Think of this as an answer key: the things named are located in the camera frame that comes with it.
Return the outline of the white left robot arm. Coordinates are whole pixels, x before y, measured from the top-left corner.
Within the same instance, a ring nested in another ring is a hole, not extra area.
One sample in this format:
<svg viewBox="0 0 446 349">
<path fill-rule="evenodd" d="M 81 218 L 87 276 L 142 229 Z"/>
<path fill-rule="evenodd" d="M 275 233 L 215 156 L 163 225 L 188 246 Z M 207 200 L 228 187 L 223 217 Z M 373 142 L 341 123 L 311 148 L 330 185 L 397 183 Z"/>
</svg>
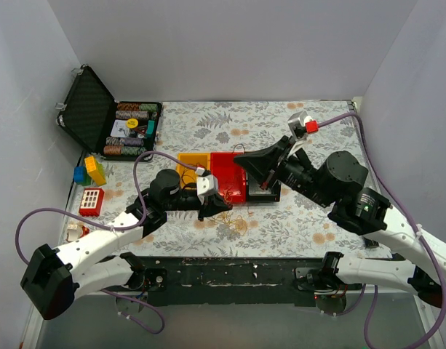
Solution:
<svg viewBox="0 0 446 349">
<path fill-rule="evenodd" d="M 180 175 L 174 169 L 163 169 L 142 195 L 106 229 L 62 246 L 44 244 L 35 250 L 20 284 L 43 319 L 58 317 L 91 292 L 110 286 L 130 291 L 141 288 L 146 269 L 140 259 L 131 252 L 118 257 L 113 253 L 162 227 L 168 212 L 195 211 L 203 220 L 232 208 L 209 172 L 197 177 L 194 189 L 182 189 Z"/>
</svg>

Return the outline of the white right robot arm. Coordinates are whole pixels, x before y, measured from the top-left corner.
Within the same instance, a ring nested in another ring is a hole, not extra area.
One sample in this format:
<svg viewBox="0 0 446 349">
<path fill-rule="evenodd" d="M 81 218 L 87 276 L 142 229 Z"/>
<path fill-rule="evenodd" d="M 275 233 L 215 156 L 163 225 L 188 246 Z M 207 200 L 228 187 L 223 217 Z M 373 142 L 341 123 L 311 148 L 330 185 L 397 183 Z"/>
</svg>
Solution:
<svg viewBox="0 0 446 349">
<path fill-rule="evenodd" d="M 400 289 L 446 309 L 446 244 L 424 230 L 415 233 L 407 218 L 385 197 L 365 186 L 368 170 L 347 151 L 330 154 L 315 168 L 293 141 L 235 156 L 262 189 L 278 182 L 315 204 L 330 208 L 329 220 L 358 236 L 378 242 L 403 256 L 402 261 L 360 259 L 328 252 L 319 269 L 298 279 L 310 292 L 349 284 L 376 284 Z"/>
</svg>

